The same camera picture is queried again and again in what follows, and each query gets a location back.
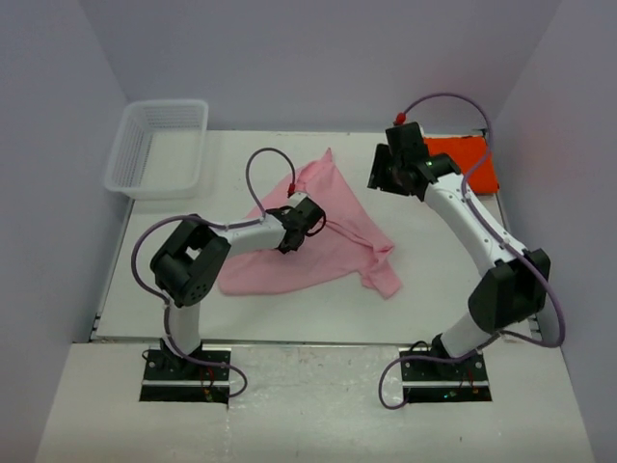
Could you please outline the pink t shirt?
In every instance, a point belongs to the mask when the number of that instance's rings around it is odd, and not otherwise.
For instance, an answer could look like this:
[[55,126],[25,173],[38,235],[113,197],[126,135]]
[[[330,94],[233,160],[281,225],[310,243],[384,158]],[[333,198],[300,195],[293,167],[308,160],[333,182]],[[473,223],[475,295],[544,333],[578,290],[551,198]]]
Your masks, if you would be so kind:
[[326,213],[319,233],[295,252],[257,251],[230,258],[217,279],[228,296],[283,294],[352,273],[383,298],[402,283],[389,263],[394,243],[368,216],[327,150],[300,168],[296,190],[309,194]]

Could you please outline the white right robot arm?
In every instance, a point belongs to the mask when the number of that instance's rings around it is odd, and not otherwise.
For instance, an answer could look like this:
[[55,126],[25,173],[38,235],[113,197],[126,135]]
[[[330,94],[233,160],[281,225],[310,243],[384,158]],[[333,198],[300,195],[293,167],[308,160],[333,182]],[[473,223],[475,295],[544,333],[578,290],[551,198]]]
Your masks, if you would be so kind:
[[545,307],[550,259],[541,249],[528,250],[491,215],[448,154],[430,154],[418,123],[393,126],[386,137],[375,150],[369,187],[427,204],[480,276],[467,312],[433,341],[430,367],[450,379],[464,368],[464,356]]

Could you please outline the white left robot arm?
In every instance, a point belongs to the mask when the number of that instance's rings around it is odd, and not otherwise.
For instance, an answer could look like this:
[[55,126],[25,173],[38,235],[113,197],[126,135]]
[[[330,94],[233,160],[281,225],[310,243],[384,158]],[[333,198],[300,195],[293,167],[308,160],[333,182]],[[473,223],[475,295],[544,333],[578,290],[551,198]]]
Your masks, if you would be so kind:
[[166,298],[164,343],[171,350],[166,359],[168,370],[180,379],[199,371],[201,300],[214,287],[226,261],[264,250],[295,252],[325,224],[326,212],[304,193],[296,193],[287,204],[245,222],[219,226],[196,214],[182,218],[149,265]]

